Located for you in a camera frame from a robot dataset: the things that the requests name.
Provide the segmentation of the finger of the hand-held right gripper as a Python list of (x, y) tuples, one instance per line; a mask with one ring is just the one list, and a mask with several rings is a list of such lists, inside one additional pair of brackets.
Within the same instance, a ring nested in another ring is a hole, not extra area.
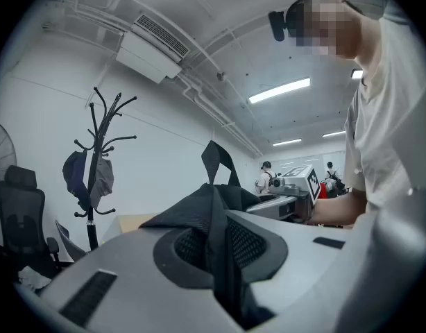
[(260, 203), (246, 209), (247, 213), (268, 219), (285, 220), (295, 212), (296, 197), (284, 195), (260, 196)]

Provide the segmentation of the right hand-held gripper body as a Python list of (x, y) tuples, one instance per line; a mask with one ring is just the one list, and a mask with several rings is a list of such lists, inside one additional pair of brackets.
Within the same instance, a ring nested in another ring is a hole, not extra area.
[(295, 198), (296, 221), (309, 222), (315, 210), (321, 185), (311, 164), (295, 166), (272, 180), (269, 192)]

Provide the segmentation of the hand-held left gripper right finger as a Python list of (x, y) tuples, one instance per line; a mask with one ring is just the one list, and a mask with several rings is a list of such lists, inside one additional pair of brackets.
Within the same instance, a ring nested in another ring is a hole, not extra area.
[(350, 230), (242, 214), (287, 243), (252, 285), (275, 316), (258, 332), (426, 332), (426, 191), (398, 197)]

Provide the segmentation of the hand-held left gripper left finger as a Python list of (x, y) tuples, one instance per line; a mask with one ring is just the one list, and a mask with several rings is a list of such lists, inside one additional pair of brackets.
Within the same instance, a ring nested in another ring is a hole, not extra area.
[(41, 295), (15, 285), (50, 332), (242, 332), (209, 289), (185, 289), (156, 266), (169, 231), (141, 229), (109, 240), (59, 274)]

